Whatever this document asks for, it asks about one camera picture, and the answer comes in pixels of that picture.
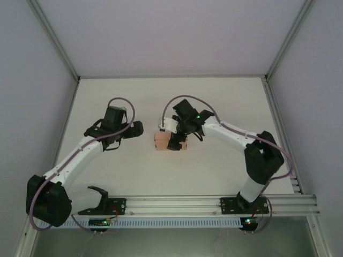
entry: purple cable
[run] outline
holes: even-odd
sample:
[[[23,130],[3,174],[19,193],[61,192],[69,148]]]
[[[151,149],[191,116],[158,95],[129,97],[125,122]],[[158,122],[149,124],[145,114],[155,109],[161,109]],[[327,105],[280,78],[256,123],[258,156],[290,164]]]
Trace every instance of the purple cable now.
[[[77,225],[79,228],[81,228],[83,231],[86,231],[86,232],[91,233],[91,234],[95,234],[95,233],[96,233],[96,231],[93,232],[92,230],[90,230],[90,229],[85,228],[84,226],[82,226],[82,225],[75,219],[74,215],[71,215],[71,218],[72,218],[73,221],[76,223],[76,225]]]
[[[135,111],[135,108],[134,108],[133,104],[132,104],[129,100],[127,100],[126,98],[123,98],[123,97],[115,97],[115,98],[112,98],[111,100],[109,100],[107,106],[109,107],[110,104],[111,104],[111,102],[114,101],[114,100],[123,100],[123,101],[127,102],[127,103],[131,106],[131,108],[132,108],[132,119],[131,119],[131,121],[128,123],[128,125],[127,125],[125,128],[123,128],[123,129],[121,129],[121,130],[119,130],[119,131],[117,131],[117,132],[115,132],[115,133],[108,134],[108,135],[103,135],[103,136],[101,136],[101,137],[94,138],[94,139],[92,139],[92,140],[86,142],[85,144],[83,144],[83,145],[81,146],[81,149],[85,148],[86,146],[88,146],[89,144],[91,144],[91,143],[93,143],[93,142],[95,142],[95,141],[97,141],[97,140],[104,139],[104,138],[109,138],[109,137],[113,137],[113,136],[115,136],[115,135],[121,134],[121,133],[123,133],[125,130],[127,130],[127,129],[131,126],[131,124],[133,123],[133,121],[134,121],[134,119],[135,119],[135,115],[136,115],[136,111]],[[77,149],[77,150],[68,158],[68,160],[67,160],[65,163],[63,163],[63,165],[62,165],[59,169],[57,169],[57,173],[60,173],[60,172],[61,172],[61,171],[71,162],[71,160],[75,158],[75,156],[76,156],[80,151],[81,151],[80,149]],[[38,188],[37,192],[35,193],[35,195],[34,195],[34,197],[33,197],[33,199],[32,199],[32,202],[31,202],[31,205],[30,205],[30,210],[29,210],[29,220],[30,220],[30,223],[31,223],[32,227],[33,227],[35,230],[38,230],[38,231],[46,231],[46,230],[48,230],[48,229],[51,228],[51,225],[48,226],[48,227],[46,227],[46,228],[40,228],[40,227],[38,227],[38,226],[34,223],[34,220],[33,220],[33,208],[34,208],[34,205],[36,204],[38,195],[41,193],[41,191],[43,190],[43,188],[44,188],[44,187],[45,187],[54,177],[56,177],[56,176],[57,176],[57,174],[54,173],[54,174],[52,174],[49,178],[47,178],[47,179],[43,182],[43,184]],[[75,220],[74,216],[72,216],[72,219],[76,222],[76,224],[77,224],[79,227],[82,227],[81,224],[79,224],[79,223]]]
[[[195,97],[195,96],[191,96],[191,95],[179,95],[179,96],[176,96],[176,97],[172,98],[172,99],[167,103],[165,109],[163,110],[163,113],[162,113],[162,126],[164,126],[164,124],[165,124],[165,114],[166,114],[167,108],[169,107],[169,105],[171,104],[171,102],[174,101],[175,99],[182,98],[182,97],[188,97],[188,98],[195,99],[195,100],[197,100],[197,101],[203,103],[203,104],[206,105],[207,107],[209,107],[209,108],[211,109],[211,111],[214,113],[214,116],[215,116],[215,118],[217,119],[217,121],[219,122],[219,124],[220,124],[221,126],[223,126],[224,128],[226,128],[227,130],[229,130],[229,131],[231,131],[231,132],[234,132],[234,133],[236,133],[236,134],[238,134],[238,135],[243,135],[243,136],[248,137],[248,138],[252,138],[252,139],[255,139],[255,140],[259,140],[259,141],[261,141],[261,142],[264,142],[264,143],[266,143],[266,144],[268,144],[268,145],[270,145],[270,146],[276,148],[276,149],[279,150],[280,152],[282,152],[282,153],[287,157],[287,159],[289,160],[289,164],[290,164],[289,171],[288,171],[286,174],[284,174],[284,175],[281,175],[281,176],[278,176],[278,177],[273,177],[273,178],[271,178],[269,182],[271,182],[271,181],[273,181],[273,180],[276,180],[276,179],[280,179],[280,178],[286,178],[286,177],[288,177],[290,174],[292,174],[294,164],[293,164],[293,161],[292,161],[291,156],[290,156],[284,149],[282,149],[281,147],[277,146],[276,144],[274,144],[274,143],[272,143],[272,142],[270,142],[270,141],[268,141],[268,140],[265,140],[265,139],[263,139],[263,138],[257,137],[257,136],[255,136],[255,135],[249,135],[249,134],[245,135],[245,133],[240,132],[240,131],[238,131],[238,130],[235,130],[234,128],[231,128],[231,127],[225,125],[224,123],[221,122],[221,120],[220,120],[220,118],[219,118],[217,112],[213,109],[212,106],[210,106],[210,105],[209,105],[208,103],[206,103],[204,100],[201,100],[200,98],[197,98],[197,97]]]

